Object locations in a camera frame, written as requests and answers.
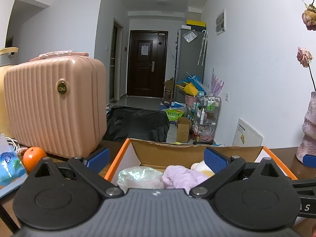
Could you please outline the small brown cardboard box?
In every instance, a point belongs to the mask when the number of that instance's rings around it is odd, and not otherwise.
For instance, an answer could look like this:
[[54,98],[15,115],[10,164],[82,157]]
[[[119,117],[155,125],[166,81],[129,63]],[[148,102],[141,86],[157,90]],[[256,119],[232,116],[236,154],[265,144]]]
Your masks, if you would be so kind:
[[187,117],[180,117],[177,121],[177,137],[176,141],[188,143],[191,129],[191,120]]

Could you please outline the yellow white plush toy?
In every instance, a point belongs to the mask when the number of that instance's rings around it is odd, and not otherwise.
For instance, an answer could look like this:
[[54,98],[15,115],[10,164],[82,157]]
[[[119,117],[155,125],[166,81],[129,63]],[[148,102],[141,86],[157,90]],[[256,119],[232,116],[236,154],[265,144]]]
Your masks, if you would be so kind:
[[208,177],[212,177],[215,173],[206,165],[205,161],[194,163],[191,165],[191,170],[203,173]]

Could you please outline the grey refrigerator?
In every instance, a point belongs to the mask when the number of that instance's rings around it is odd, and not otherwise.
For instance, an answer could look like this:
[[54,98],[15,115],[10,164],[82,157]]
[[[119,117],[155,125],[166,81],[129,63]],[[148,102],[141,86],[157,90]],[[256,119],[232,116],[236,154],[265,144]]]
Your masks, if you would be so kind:
[[179,103],[185,102],[184,93],[176,86],[190,76],[198,76],[200,80],[204,77],[204,65],[202,64],[202,40],[203,32],[178,29],[176,43],[176,63],[175,63],[175,88],[174,101]]

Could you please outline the orange fruit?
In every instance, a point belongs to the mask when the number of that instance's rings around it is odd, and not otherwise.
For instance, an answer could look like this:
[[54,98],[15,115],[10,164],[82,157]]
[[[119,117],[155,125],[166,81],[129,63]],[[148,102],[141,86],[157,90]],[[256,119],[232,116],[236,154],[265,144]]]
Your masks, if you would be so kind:
[[44,157],[47,157],[47,154],[42,148],[28,148],[23,155],[23,165],[27,173],[30,173],[35,168],[37,163]]

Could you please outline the yellow black box on fridge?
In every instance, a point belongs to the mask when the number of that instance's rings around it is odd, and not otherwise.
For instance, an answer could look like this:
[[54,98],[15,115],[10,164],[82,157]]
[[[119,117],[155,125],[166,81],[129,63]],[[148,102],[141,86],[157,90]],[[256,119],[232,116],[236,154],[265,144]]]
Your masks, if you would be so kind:
[[204,22],[199,22],[195,20],[187,20],[186,24],[191,26],[191,27],[200,27],[200,28],[206,28],[206,23]]

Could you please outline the blue yellow bags pile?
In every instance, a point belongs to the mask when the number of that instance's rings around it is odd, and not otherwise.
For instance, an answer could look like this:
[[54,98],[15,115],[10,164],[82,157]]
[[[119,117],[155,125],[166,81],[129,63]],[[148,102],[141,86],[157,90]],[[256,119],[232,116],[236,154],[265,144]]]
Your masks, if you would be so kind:
[[182,81],[176,83],[176,86],[189,96],[205,96],[207,91],[197,75],[188,75]]

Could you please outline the wall electrical panel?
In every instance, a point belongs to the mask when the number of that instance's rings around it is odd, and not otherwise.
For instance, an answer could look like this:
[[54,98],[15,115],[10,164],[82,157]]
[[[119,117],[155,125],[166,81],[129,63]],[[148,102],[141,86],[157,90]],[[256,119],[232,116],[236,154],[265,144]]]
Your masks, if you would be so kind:
[[222,12],[220,12],[216,18],[216,27],[215,27],[215,31],[217,35],[220,35],[222,33],[224,33],[226,31],[226,11],[223,10]]

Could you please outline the open cardboard box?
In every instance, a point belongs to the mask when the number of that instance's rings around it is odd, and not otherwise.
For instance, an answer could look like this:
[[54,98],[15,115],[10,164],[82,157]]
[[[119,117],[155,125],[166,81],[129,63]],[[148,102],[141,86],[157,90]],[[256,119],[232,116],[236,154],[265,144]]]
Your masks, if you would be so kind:
[[[192,164],[204,160],[204,150],[206,148],[206,145],[174,145],[139,139],[126,139],[104,178],[115,184],[118,173],[125,168],[133,166],[148,166],[160,171],[164,171],[169,165],[181,165],[190,168]],[[246,162],[260,162],[264,157],[271,157],[285,175],[293,180],[298,179],[267,147],[222,146],[214,149],[227,157],[240,156]]]

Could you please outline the lilac fluffy cloth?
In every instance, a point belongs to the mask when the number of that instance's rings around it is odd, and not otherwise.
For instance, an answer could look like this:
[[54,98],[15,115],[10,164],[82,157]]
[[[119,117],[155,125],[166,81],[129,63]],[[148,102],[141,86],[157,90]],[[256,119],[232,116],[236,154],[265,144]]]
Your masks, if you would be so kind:
[[207,179],[209,176],[204,173],[180,165],[168,166],[162,176],[165,189],[184,189],[188,195],[191,189]]

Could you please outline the dark front door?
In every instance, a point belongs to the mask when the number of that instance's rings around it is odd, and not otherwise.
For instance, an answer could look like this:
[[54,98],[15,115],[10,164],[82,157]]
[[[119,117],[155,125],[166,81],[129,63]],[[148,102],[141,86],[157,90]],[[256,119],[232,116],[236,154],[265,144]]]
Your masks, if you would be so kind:
[[165,87],[168,32],[130,32],[128,96],[162,98]]

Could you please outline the dried pink roses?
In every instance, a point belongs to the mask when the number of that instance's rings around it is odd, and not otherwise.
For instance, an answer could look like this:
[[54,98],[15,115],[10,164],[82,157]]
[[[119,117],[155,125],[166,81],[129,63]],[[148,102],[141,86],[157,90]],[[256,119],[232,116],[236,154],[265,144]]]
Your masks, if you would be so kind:
[[311,63],[314,56],[311,52],[311,47],[309,47],[312,43],[315,44],[315,41],[312,41],[312,38],[315,38],[315,0],[312,0],[310,3],[303,1],[303,3],[304,11],[301,15],[302,22],[306,32],[313,32],[313,34],[312,37],[308,38],[308,41],[305,41],[303,46],[297,48],[296,58],[302,67],[308,69],[313,85],[313,91],[315,91],[315,79],[311,69]]

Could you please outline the green snack bag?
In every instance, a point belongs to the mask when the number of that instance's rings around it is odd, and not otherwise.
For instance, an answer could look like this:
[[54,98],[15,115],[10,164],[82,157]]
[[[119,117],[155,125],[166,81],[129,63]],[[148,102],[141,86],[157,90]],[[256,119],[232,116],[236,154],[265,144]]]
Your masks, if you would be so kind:
[[169,121],[177,121],[183,116],[184,112],[178,108],[168,108],[166,109],[166,114]]

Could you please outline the blue tissue packet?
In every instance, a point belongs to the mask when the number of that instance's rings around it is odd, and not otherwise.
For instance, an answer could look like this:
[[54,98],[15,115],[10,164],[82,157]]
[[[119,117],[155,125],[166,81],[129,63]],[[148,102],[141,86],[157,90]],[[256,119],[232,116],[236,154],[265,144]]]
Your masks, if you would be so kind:
[[27,179],[27,172],[4,134],[1,134],[0,198],[19,188]]

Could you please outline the white board against wall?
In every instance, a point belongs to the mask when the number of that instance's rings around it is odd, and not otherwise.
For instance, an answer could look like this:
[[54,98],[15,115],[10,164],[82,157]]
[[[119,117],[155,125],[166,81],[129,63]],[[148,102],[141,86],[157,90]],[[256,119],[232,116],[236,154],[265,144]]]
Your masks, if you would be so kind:
[[263,136],[242,119],[238,120],[232,145],[239,147],[258,147],[263,142]]

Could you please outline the pink ribbed suitcase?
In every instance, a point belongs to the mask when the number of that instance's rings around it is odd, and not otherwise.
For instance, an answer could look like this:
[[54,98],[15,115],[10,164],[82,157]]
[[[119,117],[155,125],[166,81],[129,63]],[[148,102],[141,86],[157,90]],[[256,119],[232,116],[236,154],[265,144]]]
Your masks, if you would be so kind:
[[10,67],[5,105],[13,137],[49,154],[86,157],[106,132],[107,73],[86,53],[50,53]]

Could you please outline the purple textured vase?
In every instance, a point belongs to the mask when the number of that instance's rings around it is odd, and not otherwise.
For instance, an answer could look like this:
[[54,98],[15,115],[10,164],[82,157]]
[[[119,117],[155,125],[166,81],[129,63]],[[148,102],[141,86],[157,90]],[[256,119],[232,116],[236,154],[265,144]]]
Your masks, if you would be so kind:
[[302,125],[304,136],[296,152],[296,157],[301,163],[303,163],[305,155],[315,156],[315,116],[315,91],[313,91],[311,93],[311,100]]

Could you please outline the white plastic bag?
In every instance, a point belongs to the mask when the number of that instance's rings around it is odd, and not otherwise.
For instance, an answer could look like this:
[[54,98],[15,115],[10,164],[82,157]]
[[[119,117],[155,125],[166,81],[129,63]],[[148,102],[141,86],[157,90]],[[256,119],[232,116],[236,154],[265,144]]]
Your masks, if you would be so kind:
[[163,173],[147,166],[134,166],[121,170],[117,185],[127,193],[129,189],[164,189]]

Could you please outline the black bag on floor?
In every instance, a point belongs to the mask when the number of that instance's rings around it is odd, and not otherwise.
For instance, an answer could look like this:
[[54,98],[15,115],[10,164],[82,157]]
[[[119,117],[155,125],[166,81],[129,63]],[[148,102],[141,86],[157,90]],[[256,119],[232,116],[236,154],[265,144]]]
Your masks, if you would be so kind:
[[124,142],[127,138],[166,142],[170,122],[166,112],[114,106],[107,113],[107,131],[103,140]]

